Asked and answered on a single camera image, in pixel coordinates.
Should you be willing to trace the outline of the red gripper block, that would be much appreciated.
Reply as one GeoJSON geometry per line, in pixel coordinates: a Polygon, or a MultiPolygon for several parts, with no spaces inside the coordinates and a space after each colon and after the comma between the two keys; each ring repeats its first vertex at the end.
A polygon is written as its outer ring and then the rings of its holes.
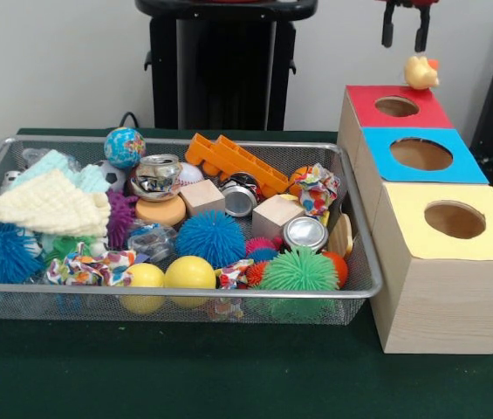
{"type": "Polygon", "coordinates": [[[383,0],[389,2],[385,5],[382,21],[381,44],[390,48],[394,37],[393,15],[397,6],[414,6],[420,13],[420,26],[415,34],[414,50],[426,51],[428,40],[428,28],[430,22],[430,7],[439,0],[383,0]]]}

